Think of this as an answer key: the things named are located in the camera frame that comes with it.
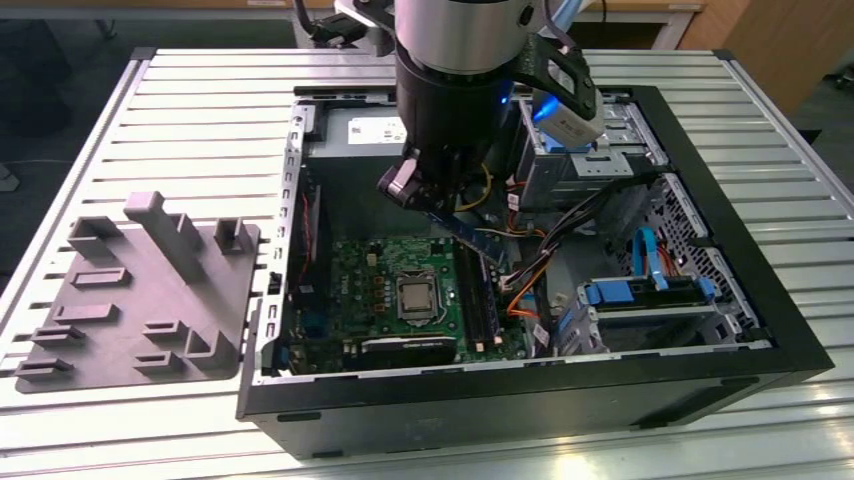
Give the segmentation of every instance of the slotted aluminum surface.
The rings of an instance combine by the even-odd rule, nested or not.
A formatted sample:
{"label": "slotted aluminum surface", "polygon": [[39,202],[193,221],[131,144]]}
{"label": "slotted aluminum surface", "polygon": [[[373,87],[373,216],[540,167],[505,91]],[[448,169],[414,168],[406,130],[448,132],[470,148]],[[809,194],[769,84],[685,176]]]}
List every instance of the slotted aluminum surface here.
{"label": "slotted aluminum surface", "polygon": [[[348,478],[848,478],[854,466],[854,237],[849,193],[736,62],[708,52],[589,52],[602,85],[661,88],[837,368],[692,425],[301,464],[234,420],[238,379],[22,395],[74,252],[74,219],[127,221],[127,192],[170,212],[243,216],[270,236],[295,85],[394,82],[356,52],[162,50],[133,61],[0,300],[0,474],[155,478],[253,472]],[[267,251],[262,246],[259,265]],[[257,272],[254,289],[265,287]],[[513,422],[513,418],[496,419]]]}

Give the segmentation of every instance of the gray plastic holder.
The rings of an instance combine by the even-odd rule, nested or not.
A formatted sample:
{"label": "gray plastic holder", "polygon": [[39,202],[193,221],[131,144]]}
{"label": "gray plastic holder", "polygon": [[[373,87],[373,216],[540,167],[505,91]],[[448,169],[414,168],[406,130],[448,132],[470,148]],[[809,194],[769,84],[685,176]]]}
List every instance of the gray plastic holder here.
{"label": "gray plastic holder", "polygon": [[23,393],[221,380],[238,373],[261,231],[239,218],[198,227],[158,192],[78,220],[78,251],[34,347]]}

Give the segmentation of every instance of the white label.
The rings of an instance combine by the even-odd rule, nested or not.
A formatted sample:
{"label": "white label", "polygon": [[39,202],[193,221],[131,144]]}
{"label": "white label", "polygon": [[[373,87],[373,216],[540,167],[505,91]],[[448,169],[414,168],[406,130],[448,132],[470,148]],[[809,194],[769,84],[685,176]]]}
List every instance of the white label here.
{"label": "white label", "polygon": [[354,118],[348,131],[348,143],[352,145],[404,143],[406,140],[406,127],[398,117]]}
{"label": "white label", "polygon": [[246,0],[250,7],[285,7],[285,0]]}
{"label": "white label", "polygon": [[513,210],[514,212],[520,211],[520,195],[517,195],[516,193],[508,194],[508,208],[510,208],[510,210]]}
{"label": "white label", "polygon": [[548,347],[549,346],[549,332],[546,331],[546,329],[544,327],[541,327],[540,323],[534,327],[534,336],[537,337],[537,340],[540,340],[540,343],[542,343],[544,346]]}
{"label": "white label", "polygon": [[693,10],[693,11],[697,11],[697,10],[700,10],[700,5],[693,5],[690,3],[672,3],[669,8],[672,10]]}

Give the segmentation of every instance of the green circuit board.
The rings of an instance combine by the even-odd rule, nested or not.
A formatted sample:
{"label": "green circuit board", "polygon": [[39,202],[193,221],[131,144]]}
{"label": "green circuit board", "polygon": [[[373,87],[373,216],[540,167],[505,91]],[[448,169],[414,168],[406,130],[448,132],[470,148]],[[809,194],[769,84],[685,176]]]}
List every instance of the green circuit board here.
{"label": "green circuit board", "polygon": [[[369,263],[373,251],[378,252],[374,265]],[[450,239],[344,241],[336,244],[334,255],[336,331],[346,337],[434,333],[465,342]],[[398,318],[401,272],[430,272],[436,278],[440,316],[428,325],[413,326]]]}
{"label": "green circuit board", "polygon": [[[341,371],[341,350],[329,348],[329,342],[346,343],[365,338],[453,337],[458,345],[457,363],[516,359],[525,354],[520,328],[502,331],[502,345],[482,352],[470,348],[454,248],[450,238],[342,240],[334,244],[330,335],[328,341],[306,345],[317,373]],[[430,321],[408,321],[401,318],[400,279],[421,278],[420,275],[429,278],[436,287],[437,315]]]}

